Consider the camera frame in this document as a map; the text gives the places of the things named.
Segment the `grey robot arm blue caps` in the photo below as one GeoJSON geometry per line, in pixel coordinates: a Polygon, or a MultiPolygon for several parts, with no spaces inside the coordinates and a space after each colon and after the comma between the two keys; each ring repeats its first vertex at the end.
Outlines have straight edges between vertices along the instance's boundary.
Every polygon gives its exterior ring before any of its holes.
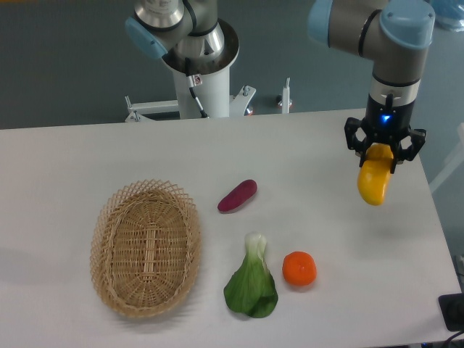
{"type": "MultiPolygon", "coordinates": [[[[432,41],[435,13],[424,1],[316,1],[310,37],[373,62],[363,119],[344,126],[361,162],[375,144],[392,152],[390,170],[415,158],[426,141],[410,118],[432,41]]],[[[216,1],[137,1],[125,21],[133,44],[172,71],[180,116],[241,117],[252,93],[230,94],[229,70],[239,53],[235,30],[218,17],[216,1]]]]}

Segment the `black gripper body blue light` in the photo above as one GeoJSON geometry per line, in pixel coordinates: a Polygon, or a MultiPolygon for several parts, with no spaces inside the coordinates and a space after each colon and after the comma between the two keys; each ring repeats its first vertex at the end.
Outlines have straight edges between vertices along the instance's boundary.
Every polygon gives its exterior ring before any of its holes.
{"type": "Polygon", "coordinates": [[[362,130],[371,143],[393,144],[410,135],[410,119],[415,102],[402,106],[393,105],[393,97],[386,103],[375,101],[371,96],[362,120],[362,130]]]}

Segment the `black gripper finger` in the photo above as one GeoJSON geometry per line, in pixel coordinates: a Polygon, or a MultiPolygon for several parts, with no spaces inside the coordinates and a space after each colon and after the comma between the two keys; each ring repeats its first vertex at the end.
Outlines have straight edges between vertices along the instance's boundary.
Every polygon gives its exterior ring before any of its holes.
{"type": "Polygon", "coordinates": [[[389,146],[393,154],[393,160],[390,167],[390,173],[394,174],[396,166],[404,161],[412,162],[426,142],[426,130],[421,128],[412,129],[404,128],[400,132],[389,137],[389,146]],[[407,148],[402,146],[402,141],[410,139],[410,145],[407,148]]]}
{"type": "Polygon", "coordinates": [[[367,156],[368,149],[371,146],[370,128],[366,119],[359,120],[354,117],[348,117],[344,125],[344,134],[347,142],[347,148],[355,152],[360,158],[359,167],[362,167],[367,156]],[[360,140],[357,132],[361,130],[365,137],[360,140]]]}

